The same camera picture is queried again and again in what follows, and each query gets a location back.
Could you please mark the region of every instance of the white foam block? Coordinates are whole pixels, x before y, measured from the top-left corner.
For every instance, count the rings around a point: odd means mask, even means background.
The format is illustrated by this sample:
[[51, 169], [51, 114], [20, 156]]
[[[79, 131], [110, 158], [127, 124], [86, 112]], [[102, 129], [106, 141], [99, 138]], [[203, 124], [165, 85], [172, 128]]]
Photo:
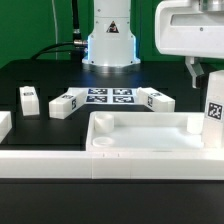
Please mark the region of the white foam block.
[[0, 112], [0, 143], [12, 128], [10, 112]]
[[66, 93], [49, 103], [50, 117], [65, 119], [85, 103], [86, 89], [69, 88]]
[[24, 116], [39, 115], [39, 100], [33, 86], [20, 88], [20, 99]]
[[129, 153], [94, 153], [92, 157], [93, 179], [130, 179]]
[[209, 76], [202, 141], [205, 147], [224, 146], [224, 71]]
[[174, 112], [175, 100], [153, 88], [138, 88], [139, 103], [155, 112]]

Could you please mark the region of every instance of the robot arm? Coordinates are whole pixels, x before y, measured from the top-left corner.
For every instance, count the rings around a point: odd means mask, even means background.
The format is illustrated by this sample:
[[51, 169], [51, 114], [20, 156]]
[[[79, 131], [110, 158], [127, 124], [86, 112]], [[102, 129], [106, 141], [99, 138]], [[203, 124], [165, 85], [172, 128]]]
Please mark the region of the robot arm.
[[196, 77], [203, 70], [195, 57], [224, 58], [223, 0], [164, 0], [156, 10], [155, 38], [160, 53], [186, 56]]

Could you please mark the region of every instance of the black cable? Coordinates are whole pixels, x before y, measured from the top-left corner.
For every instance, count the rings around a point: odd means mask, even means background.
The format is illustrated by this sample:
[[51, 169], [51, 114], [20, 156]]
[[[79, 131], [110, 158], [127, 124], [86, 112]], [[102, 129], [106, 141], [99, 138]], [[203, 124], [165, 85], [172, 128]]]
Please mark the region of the black cable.
[[79, 29], [78, 0], [72, 0], [73, 28]]
[[62, 42], [62, 43], [50, 45], [50, 46], [45, 47], [42, 50], [40, 50], [38, 53], [33, 55], [30, 59], [35, 60], [42, 54], [42, 52], [47, 52], [48, 50], [51, 50], [51, 49], [54, 49], [57, 47], [61, 47], [61, 46], [74, 46], [74, 43], [73, 42]]
[[82, 39], [82, 34], [80, 32], [79, 26], [79, 10], [78, 10], [78, 0], [72, 0], [72, 15], [73, 15], [73, 38]]

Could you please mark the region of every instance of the green backdrop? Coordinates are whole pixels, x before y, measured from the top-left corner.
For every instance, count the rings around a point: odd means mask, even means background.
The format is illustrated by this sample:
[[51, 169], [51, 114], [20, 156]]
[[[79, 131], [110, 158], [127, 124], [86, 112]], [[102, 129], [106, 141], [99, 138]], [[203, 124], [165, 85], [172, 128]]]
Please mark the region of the green backdrop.
[[[183, 57], [161, 55], [155, 47], [154, 15], [161, 0], [132, 0], [131, 30], [140, 41], [143, 61], [180, 61]], [[93, 0], [79, 0], [83, 39], [93, 29]], [[59, 42], [72, 40], [71, 0], [55, 0]], [[55, 43], [52, 0], [0, 0], [0, 67], [11, 60], [28, 59]], [[42, 58], [55, 58], [45, 55]], [[69, 55], [59, 54], [59, 59]], [[223, 60], [208, 60], [222, 69]]]

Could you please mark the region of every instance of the white block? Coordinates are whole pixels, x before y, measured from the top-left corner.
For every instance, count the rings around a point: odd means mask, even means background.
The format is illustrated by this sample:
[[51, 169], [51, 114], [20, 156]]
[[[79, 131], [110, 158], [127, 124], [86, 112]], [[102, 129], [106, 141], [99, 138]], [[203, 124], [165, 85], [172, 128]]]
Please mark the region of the white block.
[[24, 116], [40, 114], [39, 100], [33, 86], [21, 87], [20, 99]]
[[155, 112], [174, 112], [175, 100], [153, 88], [138, 88], [139, 103]]
[[129, 153], [94, 153], [92, 160], [93, 179], [130, 179]]
[[205, 147], [224, 147], [224, 71], [209, 77], [202, 141]]
[[12, 128], [10, 112], [0, 112], [0, 143]]
[[49, 103], [50, 117], [65, 119], [84, 104], [86, 95], [86, 89], [69, 88], [65, 94]]
[[0, 178], [92, 178], [85, 151], [0, 151]]

